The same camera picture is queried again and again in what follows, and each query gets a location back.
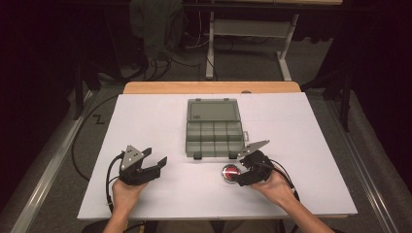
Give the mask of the person's right hand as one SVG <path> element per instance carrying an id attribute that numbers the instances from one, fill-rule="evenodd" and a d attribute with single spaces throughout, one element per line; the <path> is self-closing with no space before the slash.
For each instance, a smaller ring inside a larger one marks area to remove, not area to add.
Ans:
<path id="1" fill-rule="evenodd" d="M 286 180 L 275 171 L 271 172 L 267 181 L 254 183 L 251 185 L 251 188 L 260 192 L 270 202 L 283 210 L 288 210 L 297 203 Z"/>

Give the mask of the aluminium floor rail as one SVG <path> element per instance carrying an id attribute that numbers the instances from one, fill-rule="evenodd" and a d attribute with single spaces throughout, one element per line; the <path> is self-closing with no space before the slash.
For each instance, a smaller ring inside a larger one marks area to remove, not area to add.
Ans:
<path id="1" fill-rule="evenodd" d="M 374 180 L 372 179 L 369 171 L 367 170 L 365 163 L 361 159 L 361 154 L 359 153 L 355 141 L 350 135 L 349 131 L 346 131 L 340 122 L 340 115 L 338 108 L 332 101 L 326 100 L 326 107 L 330 114 L 332 115 L 335 124 L 339 128 L 340 134 L 343 136 L 344 142 L 349 149 L 351 162 L 354 169 L 359 177 L 360 183 L 362 185 L 363 191 L 368 199 L 368 202 L 377 217 L 381 228 L 384 233 L 398 233 L 398 229 L 394 223 L 394 220 L 389 213 L 381 192 L 377 188 Z"/>
<path id="2" fill-rule="evenodd" d="M 74 138 L 79 132 L 82 123 L 85 121 L 86 113 L 91 108 L 96 95 L 96 91 L 89 90 L 82 100 L 84 111 L 80 113 L 77 119 L 69 120 L 68 129 L 61 140 L 61 144 L 56 149 L 51 150 L 51 159 L 45 170 L 41 173 L 41 177 L 31 192 L 10 233 L 26 233 L 29 230 L 52 188 L 52 184 L 64 162 L 66 154 L 74 142 Z"/>

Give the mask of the grey plastic compartment box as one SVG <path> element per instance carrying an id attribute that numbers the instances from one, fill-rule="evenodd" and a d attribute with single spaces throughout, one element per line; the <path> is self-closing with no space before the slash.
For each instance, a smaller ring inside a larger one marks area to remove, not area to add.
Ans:
<path id="1" fill-rule="evenodd" d="M 236 159 L 245 148 L 245 135 L 236 99 L 189 99 L 186 154 Z"/>

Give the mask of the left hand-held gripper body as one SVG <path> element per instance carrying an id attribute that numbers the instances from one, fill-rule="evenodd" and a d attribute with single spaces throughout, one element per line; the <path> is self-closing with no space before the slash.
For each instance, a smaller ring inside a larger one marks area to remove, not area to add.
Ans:
<path id="1" fill-rule="evenodd" d="M 159 178 L 160 170 L 153 169 L 153 166 L 142 167 L 144 159 L 141 159 L 141 151 L 127 146 L 120 163 L 119 179 L 128 185 L 139 185 Z"/>

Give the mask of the black metal stand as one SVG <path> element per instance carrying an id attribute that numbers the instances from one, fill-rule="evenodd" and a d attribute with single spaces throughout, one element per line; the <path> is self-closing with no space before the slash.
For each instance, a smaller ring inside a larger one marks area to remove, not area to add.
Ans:
<path id="1" fill-rule="evenodd" d="M 75 114 L 74 120 L 80 118 L 84 110 L 84 85 L 91 90 L 97 91 L 101 83 L 97 76 L 98 66 L 89 60 L 81 60 L 75 66 Z"/>
<path id="2" fill-rule="evenodd" d="M 315 80 L 303 84 L 300 89 L 306 91 L 324 85 L 325 100 L 340 101 L 339 121 L 346 132 L 349 132 L 348 116 L 350 109 L 352 75 L 345 68 L 338 68 L 326 75 L 320 75 Z"/>

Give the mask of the red round metal cap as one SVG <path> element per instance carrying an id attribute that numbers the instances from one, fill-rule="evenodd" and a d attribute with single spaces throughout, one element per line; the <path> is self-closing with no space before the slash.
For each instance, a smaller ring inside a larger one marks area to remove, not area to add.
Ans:
<path id="1" fill-rule="evenodd" d="M 234 164 L 226 164 L 222 168 L 222 177 L 227 183 L 236 183 L 236 177 L 239 174 L 240 170 Z"/>

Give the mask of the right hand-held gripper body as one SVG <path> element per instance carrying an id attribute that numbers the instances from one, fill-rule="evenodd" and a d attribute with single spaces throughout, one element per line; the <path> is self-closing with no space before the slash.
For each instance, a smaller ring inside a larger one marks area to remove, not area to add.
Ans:
<path id="1" fill-rule="evenodd" d="M 240 174 L 246 183 L 245 185 L 266 181 L 271 175 L 274 165 L 260 150 L 268 143 L 269 140 L 254 142 L 248 144 L 238 153 L 237 157 L 239 158 L 239 161 L 244 160 L 250 164 L 250 169 L 245 173 Z"/>

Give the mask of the wooden table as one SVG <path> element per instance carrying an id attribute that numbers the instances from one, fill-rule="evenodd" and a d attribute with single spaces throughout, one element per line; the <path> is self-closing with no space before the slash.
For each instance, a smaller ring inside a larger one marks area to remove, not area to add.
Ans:
<path id="1" fill-rule="evenodd" d="M 295 82 L 130 82 L 123 94 L 295 93 Z"/>

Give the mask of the person's left hand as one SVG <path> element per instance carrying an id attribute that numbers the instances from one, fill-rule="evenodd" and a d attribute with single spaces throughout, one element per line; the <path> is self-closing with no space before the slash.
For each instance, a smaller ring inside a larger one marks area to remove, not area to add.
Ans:
<path id="1" fill-rule="evenodd" d="M 114 194 L 113 214 L 116 216 L 128 216 L 137 204 L 140 194 L 146 186 L 146 183 L 128 185 L 121 180 L 116 180 L 112 185 Z"/>

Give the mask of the grey hanging jacket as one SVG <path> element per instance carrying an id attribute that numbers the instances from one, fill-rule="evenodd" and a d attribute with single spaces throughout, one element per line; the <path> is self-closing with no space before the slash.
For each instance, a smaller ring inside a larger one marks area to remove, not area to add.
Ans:
<path id="1" fill-rule="evenodd" d="M 131 0 L 129 21 L 146 55 L 162 61 L 174 56 L 186 27 L 182 0 Z"/>

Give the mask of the white frame desk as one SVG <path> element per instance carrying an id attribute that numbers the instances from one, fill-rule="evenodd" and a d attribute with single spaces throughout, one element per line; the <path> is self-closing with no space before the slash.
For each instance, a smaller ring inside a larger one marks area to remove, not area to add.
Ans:
<path id="1" fill-rule="evenodd" d="M 217 76 L 217 36 L 277 38 L 284 45 L 275 52 L 282 79 L 292 79 L 286 56 L 299 16 L 310 11 L 340 9 L 343 0 L 183 0 L 186 11 L 209 13 L 205 78 Z"/>

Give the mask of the white table cover board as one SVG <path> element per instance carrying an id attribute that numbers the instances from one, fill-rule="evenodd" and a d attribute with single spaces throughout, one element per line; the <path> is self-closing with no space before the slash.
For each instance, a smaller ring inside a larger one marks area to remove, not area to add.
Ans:
<path id="1" fill-rule="evenodd" d="M 224 158 L 194 160 L 185 152 L 188 94 L 122 94 L 112 115 L 78 217 L 110 216 L 105 195 L 110 163 L 127 146 L 152 149 L 147 166 L 166 159 L 158 179 L 143 190 L 135 219 L 283 218 L 285 212 L 248 186 L 227 183 Z M 326 143 L 306 95 L 236 95 L 251 141 L 282 164 L 301 203 L 318 216 L 349 216 L 357 208 Z"/>

